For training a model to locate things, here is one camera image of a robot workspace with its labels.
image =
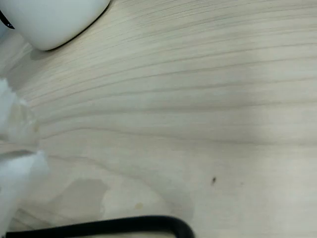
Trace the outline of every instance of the dark speck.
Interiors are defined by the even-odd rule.
[[[217,181],[217,178],[216,178],[216,177],[213,177],[213,178],[212,178],[212,181],[211,181],[211,185],[214,185],[214,184],[216,183],[216,181]]]

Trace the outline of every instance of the white cup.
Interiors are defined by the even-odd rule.
[[[0,0],[0,18],[31,45],[51,50],[69,41],[106,9],[110,0]]]

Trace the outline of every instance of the stain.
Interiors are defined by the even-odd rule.
[[[126,163],[126,161],[125,163],[120,163],[117,160],[113,164],[108,161],[105,165],[113,172],[138,180],[151,188],[153,192],[161,197],[169,215],[179,217],[188,222],[192,220],[195,206],[190,192],[182,180],[172,179],[168,176],[168,173],[153,173],[152,164],[149,164],[148,169],[146,164],[143,164],[144,168],[142,167],[141,170],[137,169],[138,167],[134,167],[136,165],[135,161],[132,164]]]
[[[137,209],[137,210],[142,209],[143,208],[143,203],[139,202],[139,203],[135,204],[134,208]]]
[[[216,181],[217,181],[217,177],[213,177],[211,181],[211,185],[213,186],[216,183]]]
[[[102,216],[102,201],[109,187],[99,179],[73,181],[48,208],[78,221],[97,220]]]

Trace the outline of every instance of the wooden table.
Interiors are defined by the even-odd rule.
[[[168,214],[199,238],[317,236],[316,0],[115,0],[57,50],[10,31],[0,56],[52,170],[12,230]]]

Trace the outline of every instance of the black cable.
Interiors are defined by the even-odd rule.
[[[169,232],[177,238],[194,238],[192,229],[182,220],[170,216],[141,216],[89,222],[42,230],[9,232],[6,238],[73,238],[130,232]]]
[[[14,29],[14,27],[11,25],[11,23],[6,19],[4,14],[0,11],[0,20],[3,22],[4,25],[6,25],[8,28]]]

